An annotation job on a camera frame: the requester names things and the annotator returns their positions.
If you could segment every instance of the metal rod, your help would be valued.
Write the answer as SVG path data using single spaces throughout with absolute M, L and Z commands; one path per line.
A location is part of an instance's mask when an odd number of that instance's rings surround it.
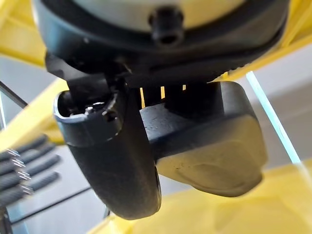
M 35 212 L 33 212 L 33 213 L 30 213 L 30 214 L 28 214 L 28 215 L 26 215 L 26 216 L 24 216 L 24 217 L 22 217 L 22 218 L 20 218 L 20 219 L 17 219 L 17 220 L 15 220 L 15 221 L 11 222 L 11 225 L 16 225 L 16 224 L 18 224 L 18 223 L 20 223 L 20 222 L 23 222 L 23 221 L 25 221 L 26 219 L 29 219 L 29 218 L 31 218 L 31 217 L 34 216 L 34 215 L 37 215 L 37 214 L 39 214 L 39 213 L 41 213 L 41 212 L 43 212 L 43 211 L 45 211 L 45 210 L 47 210 L 47 209 L 50 209 L 50 208 L 52 208 L 52 207 L 54 207 L 54 206 L 56 206 L 56 205 L 59 205 L 59 204 L 65 202 L 65 201 L 67 201 L 67 200 L 69 200 L 69 199 L 71 199 L 71 198 L 73 198 L 73 197 L 75 197 L 75 196 L 78 196 L 78 195 L 80 195 L 80 194 L 82 194 L 82 193 L 84 193 L 84 192 L 86 192 L 86 191 L 88 191 L 88 190 L 90 190 L 90 189 L 91 189 L 91 187 L 86 188 L 86 189 L 83 189 L 83 190 L 81 190 L 81 191 L 79 191 L 79 192 L 77 192 L 77 193 L 75 193 L 75 194 L 73 194 L 73 195 L 70 195 L 70 196 L 68 196 L 68 197 L 66 197 L 66 198 L 64 198 L 64 199 L 62 199 L 62 200 L 59 200 L 59 201 L 57 201 L 57 202 L 55 202 L 55 203 L 52 203 L 52 204 L 49 205 L 49 206 L 46 206 L 46 207 L 44 207 L 44 208 L 42 208 L 42 209 L 39 209 L 39 210 L 37 210 L 37 211 L 35 211 Z
M 28 104 L 22 98 L 20 98 L 16 93 L 14 93 L 9 87 L 7 87 L 3 82 L 0 81 L 0 91 L 7 95 L 13 102 L 15 102 L 21 108 L 25 108 Z

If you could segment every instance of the white light strip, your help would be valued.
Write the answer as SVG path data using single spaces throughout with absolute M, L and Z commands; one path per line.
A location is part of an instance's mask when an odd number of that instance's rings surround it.
M 253 91 L 258 97 L 265 113 L 267 114 L 272 126 L 274 127 L 279 139 L 281 140 L 289 158 L 291 159 L 293 164 L 300 163 L 301 160 L 293 147 L 291 140 L 289 139 L 285 129 L 283 128 L 277 114 L 275 113 L 273 107 L 271 106 L 267 96 L 265 95 L 263 89 L 261 88 L 257 78 L 254 73 L 251 71 L 246 74 L 246 78 L 249 81 Z
M 1 112 L 2 122 L 3 122 L 3 127 L 6 129 L 6 121 L 5 121 L 5 116 L 4 116 L 4 109 L 3 109 L 1 92 L 0 92 L 0 112 Z

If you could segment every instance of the black cable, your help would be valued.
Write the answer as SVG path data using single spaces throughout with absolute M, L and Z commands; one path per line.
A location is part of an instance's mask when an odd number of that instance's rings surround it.
M 25 152 L 24 155 L 18 158 L 19 161 L 23 162 L 24 164 L 27 164 L 31 161 L 34 161 L 35 159 L 45 155 L 49 151 L 53 150 L 55 148 L 55 144 L 53 143 L 46 143 L 43 147 L 41 147 L 38 150 L 29 150 Z M 13 161 L 9 160 L 8 162 L 0 163 L 0 176 L 10 173 L 14 171 L 17 168 L 17 166 L 14 164 Z
M 25 108 L 28 104 L 20 96 L 14 93 L 9 87 L 0 81 L 0 91 L 2 91 L 6 96 L 8 96 L 13 102 L 15 102 L 21 108 Z
M 39 189 L 44 188 L 45 186 L 53 183 L 54 181 L 56 181 L 57 179 L 59 179 L 59 173 L 57 172 L 53 172 L 50 176 L 47 176 L 44 179 L 39 180 L 38 182 L 33 182 L 29 185 L 30 188 L 33 189 L 33 191 L 37 191 Z
M 91 187 L 88 187 L 88 188 L 86 188 L 86 189 L 83 189 L 83 190 L 81 190 L 81 191 L 79 191 L 79 192 L 77 192 L 77 193 L 75 193 L 75 194 L 73 194 L 73 195 L 70 195 L 70 196 L 68 196 L 68 197 L 66 197 L 66 198 L 64 198 L 64 199 L 62 199 L 62 200 L 59 200 L 59 201 L 57 201 L 57 202 L 55 202 L 55 203 L 52 203 L 52 204 L 49 205 L 49 206 L 46 206 L 46 207 L 44 207 L 44 208 L 42 208 L 42 209 L 39 209 L 39 210 L 37 210 L 37 211 L 35 211 L 35 212 L 33 212 L 33 213 L 30 213 L 30 214 L 28 214 L 28 215 L 26 215 L 26 216 L 24 216 L 24 217 L 22 217 L 22 218 L 20 218 L 20 219 L 17 219 L 17 220 L 15 220 L 15 221 L 12 221 L 12 222 L 11 222 L 11 225 L 16 225 L 16 224 L 18 224 L 18 223 L 20 223 L 20 222 L 23 222 L 23 221 L 25 221 L 26 219 L 31 218 L 32 216 L 35 216 L 35 215 L 37 215 L 37 214 L 39 214 L 39 213 L 41 213 L 41 212 L 43 212 L 43 211 L 46 211 L 46 210 L 48 210 L 48 209 L 50 209 L 50 208 L 52 208 L 52 207 L 54 207 L 54 206 L 56 206 L 56 205 L 59 205 L 59 204 L 65 202 L 65 201 L 67 201 L 67 200 L 69 200 L 69 199 L 71 199 L 71 198 L 73 198 L 73 197 L 75 197 L 75 196 L 78 196 L 78 195 L 80 195 L 80 194 L 82 194 L 82 193 L 84 193 L 84 192 L 86 192 L 86 191 L 88 191 L 88 190 L 90 190 L 90 189 L 91 189 Z
M 2 192 L 0 194 L 0 208 L 8 206 L 8 205 L 22 199 L 24 197 L 24 195 L 27 195 L 25 190 L 31 194 L 31 192 L 32 192 L 31 190 L 37 191 L 39 189 L 42 189 L 42 188 L 48 186 L 49 184 L 53 183 L 57 179 L 59 179 L 59 174 L 54 172 L 51 175 L 47 176 L 46 178 L 44 178 L 38 182 L 32 183 L 29 186 L 26 186 L 26 188 L 24 188 L 22 186 L 17 186 L 13 189 L 9 189 L 9 190 Z
M 28 143 L 26 145 L 18 147 L 17 149 L 15 149 L 15 151 L 18 152 L 19 154 L 24 153 L 27 150 L 34 149 L 34 148 L 42 145 L 47 140 L 48 140 L 48 136 L 42 135 L 42 136 L 40 136 L 39 138 L 35 139 L 32 142 L 30 142 L 30 143 Z M 4 152 L 0 153 L 0 162 L 8 160 L 10 158 L 12 158 L 12 154 L 10 154 L 8 151 L 4 151 Z
M 27 150 L 30 150 L 30 149 L 34 149 L 40 145 L 42 145 L 43 143 L 47 142 L 48 141 L 48 136 L 47 135 L 41 135 L 39 138 L 33 140 L 32 142 L 26 144 L 26 145 L 23 145 L 23 146 L 20 146 L 16 149 L 16 151 L 18 153 L 24 153 L 25 151 Z
M 29 176 L 35 176 L 40 172 L 43 172 L 50 167 L 56 165 L 61 161 L 60 156 L 55 155 L 53 158 L 43 162 L 42 164 L 33 167 L 31 169 L 25 169 L 24 171 L 29 174 Z M 5 189 L 9 189 L 18 185 L 23 179 L 16 172 L 9 173 L 0 177 L 0 191 L 4 191 Z

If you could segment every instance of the yellow surface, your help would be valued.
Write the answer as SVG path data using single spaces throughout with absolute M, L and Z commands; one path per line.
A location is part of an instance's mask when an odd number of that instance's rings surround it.
M 239 198 L 195 189 L 162 200 L 152 217 L 126 221 L 110 216 L 90 234 L 311 234 L 312 159 L 265 173 Z
M 36 30 L 31 14 L 30 0 L 0 0 L 0 55 L 43 66 L 45 47 Z M 225 73 L 218 80 L 235 80 L 250 70 L 256 70 L 312 42 L 312 0 L 292 0 L 286 33 L 278 46 L 244 68 Z M 55 95 L 66 89 L 63 81 L 57 80 L 45 91 L 40 100 L 35 100 L 8 129 L 0 133 L 0 149 L 10 148 L 22 139 L 45 131 L 50 138 L 62 143 L 63 139 L 51 114 Z

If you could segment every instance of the black plastic part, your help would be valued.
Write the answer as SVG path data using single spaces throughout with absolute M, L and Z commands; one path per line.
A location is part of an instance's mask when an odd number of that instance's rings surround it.
M 240 196 L 262 179 L 261 129 L 234 82 L 189 85 L 141 116 L 160 174 L 221 196 Z
M 173 47 L 183 41 L 183 15 L 175 7 L 157 9 L 150 17 L 152 38 L 159 47 Z
M 64 109 L 61 95 L 55 105 L 58 125 L 98 197 L 125 219 L 157 212 L 161 202 L 158 175 L 139 114 L 136 90 L 123 98 L 119 98 L 122 93 L 116 94 L 118 97 L 101 111 L 70 117 L 60 114 L 59 109 Z M 106 118 L 111 110 L 115 117 Z
M 249 0 L 221 19 L 186 31 L 179 45 L 160 48 L 150 34 L 105 23 L 72 1 L 33 2 L 51 53 L 84 72 L 108 70 L 113 62 L 125 65 L 129 87 L 206 82 L 244 66 L 280 40 L 289 8 L 289 0 Z

